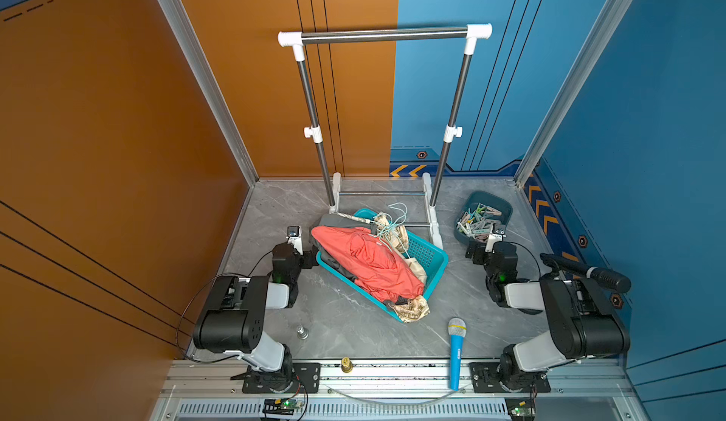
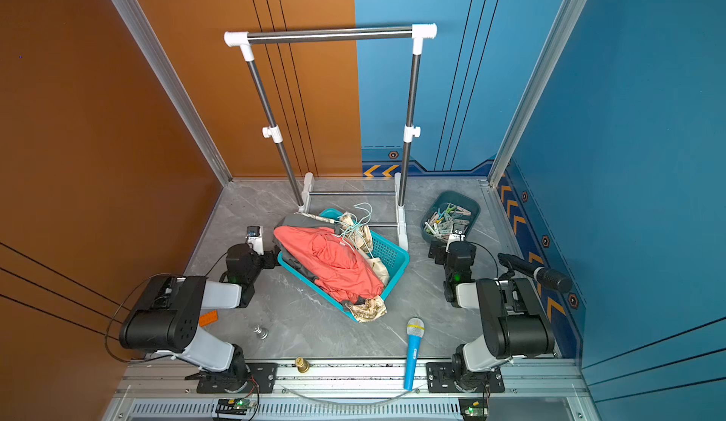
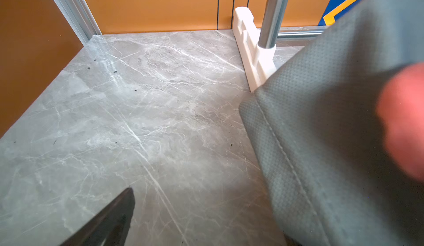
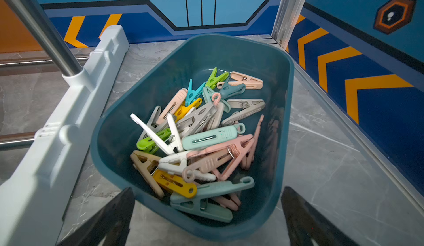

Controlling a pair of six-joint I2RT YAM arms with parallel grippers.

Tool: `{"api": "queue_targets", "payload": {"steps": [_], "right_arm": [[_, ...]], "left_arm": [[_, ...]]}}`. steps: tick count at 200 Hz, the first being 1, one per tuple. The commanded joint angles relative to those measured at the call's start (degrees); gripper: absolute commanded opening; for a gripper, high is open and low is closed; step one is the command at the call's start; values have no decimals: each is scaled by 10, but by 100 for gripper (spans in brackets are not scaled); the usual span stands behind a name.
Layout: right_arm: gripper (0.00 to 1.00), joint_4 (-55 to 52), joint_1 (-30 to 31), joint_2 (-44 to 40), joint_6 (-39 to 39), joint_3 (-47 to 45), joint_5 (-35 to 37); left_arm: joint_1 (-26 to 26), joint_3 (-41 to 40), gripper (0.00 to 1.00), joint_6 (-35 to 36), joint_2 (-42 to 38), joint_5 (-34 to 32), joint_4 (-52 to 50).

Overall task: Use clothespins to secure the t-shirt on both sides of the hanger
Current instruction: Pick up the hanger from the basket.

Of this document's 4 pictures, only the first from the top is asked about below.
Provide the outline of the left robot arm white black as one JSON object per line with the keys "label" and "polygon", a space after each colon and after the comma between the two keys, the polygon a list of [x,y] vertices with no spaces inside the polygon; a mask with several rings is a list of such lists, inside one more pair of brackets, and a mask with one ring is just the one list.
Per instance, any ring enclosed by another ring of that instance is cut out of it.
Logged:
{"label": "left robot arm white black", "polygon": [[264,330],[266,313],[291,309],[300,293],[302,271],[317,265],[318,248],[299,251],[286,242],[272,251],[269,275],[216,277],[195,324],[194,347],[221,354],[221,360],[243,360],[248,369],[230,377],[248,394],[285,393],[297,385],[290,349]]}

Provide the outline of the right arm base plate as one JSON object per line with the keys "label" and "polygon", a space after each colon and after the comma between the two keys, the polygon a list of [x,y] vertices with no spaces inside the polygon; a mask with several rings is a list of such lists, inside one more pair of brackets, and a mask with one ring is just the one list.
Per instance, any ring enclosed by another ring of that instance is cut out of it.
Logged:
{"label": "right arm base plate", "polygon": [[494,362],[472,362],[469,371],[477,394],[551,392],[548,376],[543,372],[524,372],[517,367],[506,371],[502,364]]}

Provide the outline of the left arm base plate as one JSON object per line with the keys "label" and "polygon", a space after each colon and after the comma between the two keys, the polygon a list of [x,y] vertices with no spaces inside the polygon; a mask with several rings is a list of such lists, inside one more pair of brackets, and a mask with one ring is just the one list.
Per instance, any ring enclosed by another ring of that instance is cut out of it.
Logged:
{"label": "left arm base plate", "polygon": [[293,362],[276,372],[248,371],[242,379],[242,393],[246,395],[317,394],[321,382],[319,362]]}

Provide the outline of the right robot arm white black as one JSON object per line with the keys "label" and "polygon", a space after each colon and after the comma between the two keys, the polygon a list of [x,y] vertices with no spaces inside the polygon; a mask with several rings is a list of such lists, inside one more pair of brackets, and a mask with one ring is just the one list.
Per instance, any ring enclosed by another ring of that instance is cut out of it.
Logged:
{"label": "right robot arm white black", "polygon": [[548,321],[546,332],[506,346],[497,364],[471,364],[476,392],[546,393],[551,369],[629,351],[630,334],[610,299],[631,290],[626,275],[542,253],[534,260],[548,267],[548,273],[527,280],[518,275],[517,249],[508,241],[492,246],[473,241],[466,256],[483,267],[486,288],[499,307],[542,313]]}

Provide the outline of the light green wire hanger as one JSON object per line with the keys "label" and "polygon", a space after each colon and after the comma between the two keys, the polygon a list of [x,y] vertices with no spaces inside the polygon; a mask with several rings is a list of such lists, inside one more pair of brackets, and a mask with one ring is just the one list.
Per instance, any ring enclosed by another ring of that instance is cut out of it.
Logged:
{"label": "light green wire hanger", "polygon": [[386,212],[380,212],[374,217],[376,237],[391,250],[405,255],[410,248],[408,231],[406,231],[408,207],[403,203],[394,203],[389,205],[389,209],[396,213],[395,217]]}

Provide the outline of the red t-shirt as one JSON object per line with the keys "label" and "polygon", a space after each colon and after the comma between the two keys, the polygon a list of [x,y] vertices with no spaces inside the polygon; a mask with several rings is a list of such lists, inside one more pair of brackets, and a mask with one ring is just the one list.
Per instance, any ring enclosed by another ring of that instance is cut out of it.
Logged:
{"label": "red t-shirt", "polygon": [[318,226],[312,237],[377,301],[395,303],[424,294],[425,284],[410,266],[368,229]]}

